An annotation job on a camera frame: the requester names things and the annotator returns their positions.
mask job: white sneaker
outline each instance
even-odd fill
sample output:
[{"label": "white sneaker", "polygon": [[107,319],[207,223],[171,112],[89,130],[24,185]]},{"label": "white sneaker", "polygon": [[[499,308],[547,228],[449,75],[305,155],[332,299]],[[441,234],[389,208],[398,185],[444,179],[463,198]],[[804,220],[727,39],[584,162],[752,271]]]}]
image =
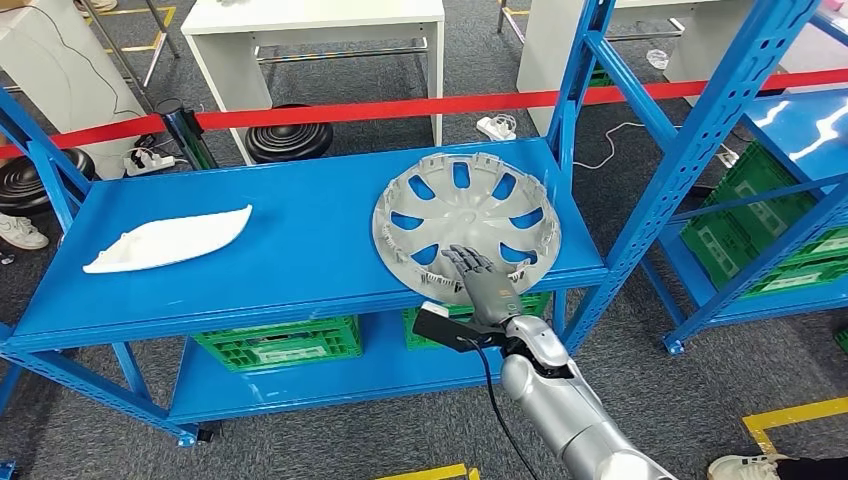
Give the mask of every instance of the white sneaker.
[{"label": "white sneaker", "polygon": [[[118,7],[118,0],[89,0],[91,2],[91,6],[97,10],[97,13],[108,12],[110,10],[114,10]],[[88,18],[88,11],[79,2],[79,0],[74,0],[74,5],[77,6],[77,10],[79,10],[80,15],[83,18]]]},{"label": "white sneaker", "polygon": [[0,213],[0,238],[24,250],[38,250],[47,246],[47,237],[32,226],[28,218],[10,217]]},{"label": "white sneaker", "polygon": [[777,476],[777,461],[788,459],[786,455],[759,457],[727,455],[710,464],[707,469],[707,478],[710,480],[780,480]]}]

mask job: blue shelf surface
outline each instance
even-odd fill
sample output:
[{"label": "blue shelf surface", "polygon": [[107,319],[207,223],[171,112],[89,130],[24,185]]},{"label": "blue shelf surface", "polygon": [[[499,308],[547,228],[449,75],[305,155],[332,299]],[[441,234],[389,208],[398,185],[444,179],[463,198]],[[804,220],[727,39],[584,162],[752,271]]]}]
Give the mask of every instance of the blue shelf surface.
[{"label": "blue shelf surface", "polygon": [[[607,269],[541,138],[225,168],[95,182],[9,344],[44,351],[419,305],[380,260],[371,215],[389,180],[436,152],[488,152],[546,185],[562,248],[534,291],[601,281]],[[146,271],[82,272],[145,222],[247,204],[247,227],[217,252]]]},{"label": "blue shelf surface", "polygon": [[[689,299],[701,308],[716,295],[716,289],[695,255],[680,238],[683,223],[671,223],[658,238],[660,251],[683,284]],[[770,295],[738,299],[707,325],[738,323],[743,320],[777,317],[848,306],[848,276],[820,286],[788,290]]]},{"label": "blue shelf surface", "polygon": [[[407,350],[399,311],[366,314],[359,324],[359,358],[250,373],[227,370],[188,339],[169,420],[194,423],[485,384],[483,364],[474,351]],[[497,381],[500,353],[496,348],[485,352]]]},{"label": "blue shelf surface", "polygon": [[848,89],[758,98],[742,121],[800,182],[848,173]]}]

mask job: lower shelf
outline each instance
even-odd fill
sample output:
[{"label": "lower shelf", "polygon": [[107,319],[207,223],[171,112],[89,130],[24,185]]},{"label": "lower shelf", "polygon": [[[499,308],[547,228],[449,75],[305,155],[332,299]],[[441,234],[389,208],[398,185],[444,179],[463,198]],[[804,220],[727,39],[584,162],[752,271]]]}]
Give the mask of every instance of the lower shelf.
[{"label": "lower shelf", "polygon": [[[362,357],[250,373],[231,372],[192,339],[183,352],[170,420],[194,423],[324,407],[485,383],[475,352],[406,349],[400,312],[360,316]],[[486,351],[500,377],[497,349]]]},{"label": "lower shelf", "polygon": [[[660,250],[686,289],[696,308],[703,307],[718,292],[695,255],[680,238],[683,224],[669,224],[659,236]],[[848,306],[848,275],[839,280],[809,288],[743,298],[733,302],[709,325],[738,323],[757,318],[777,317]]]}]

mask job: white table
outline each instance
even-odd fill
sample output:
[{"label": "white table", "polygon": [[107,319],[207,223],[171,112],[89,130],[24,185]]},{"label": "white table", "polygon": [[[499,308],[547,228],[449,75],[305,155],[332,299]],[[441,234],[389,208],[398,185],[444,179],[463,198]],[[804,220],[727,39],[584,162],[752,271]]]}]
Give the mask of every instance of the white table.
[{"label": "white table", "polygon": [[[270,108],[256,47],[388,39],[427,41],[427,93],[441,98],[444,77],[441,0],[198,0],[182,25],[221,111]],[[442,116],[433,115],[442,144]],[[232,129],[245,163],[247,129]]]},{"label": "white table", "polygon": [[[714,5],[699,6],[692,16],[693,24],[686,27],[686,38],[681,39],[665,70],[672,82],[704,80],[713,71],[727,51],[731,40],[751,8],[751,0],[729,2],[731,9],[716,11]],[[848,47],[811,24],[804,25],[789,50],[780,59],[777,72],[795,73],[848,67]],[[793,93],[844,88],[847,84],[794,87]],[[686,97],[694,105],[697,96]]]},{"label": "white table", "polygon": [[[726,8],[726,4],[734,2],[731,0],[618,0],[612,21],[633,23],[645,19],[690,17],[700,3],[715,3],[719,9],[722,9]],[[559,90],[582,10],[583,2],[579,0],[533,0],[516,82],[519,92]],[[682,38],[686,38],[687,35],[689,35],[688,27]],[[529,111],[539,134],[547,133],[553,108],[539,107],[531,108]]]},{"label": "white table", "polygon": [[[50,15],[65,43],[79,54],[62,45],[56,29],[41,12],[23,8],[0,13],[0,67],[56,130],[68,132],[144,115],[73,2],[34,0],[31,5]],[[91,156],[101,178],[119,178],[124,174],[123,156],[137,138],[82,149]]]}]

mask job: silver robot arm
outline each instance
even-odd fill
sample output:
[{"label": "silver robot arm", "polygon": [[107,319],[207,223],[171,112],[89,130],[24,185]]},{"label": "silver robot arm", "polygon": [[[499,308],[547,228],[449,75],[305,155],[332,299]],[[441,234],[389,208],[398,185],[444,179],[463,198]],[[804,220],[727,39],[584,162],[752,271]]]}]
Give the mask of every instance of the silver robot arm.
[{"label": "silver robot arm", "polygon": [[425,302],[415,333],[458,351],[500,346],[503,387],[576,480],[676,480],[621,433],[550,326],[521,314],[504,273],[472,248],[442,253],[463,278],[474,318],[454,322]]},{"label": "silver robot arm", "polygon": [[501,384],[575,479],[675,478],[621,433],[547,323],[520,315],[506,323],[506,330],[531,357],[507,355]]}]

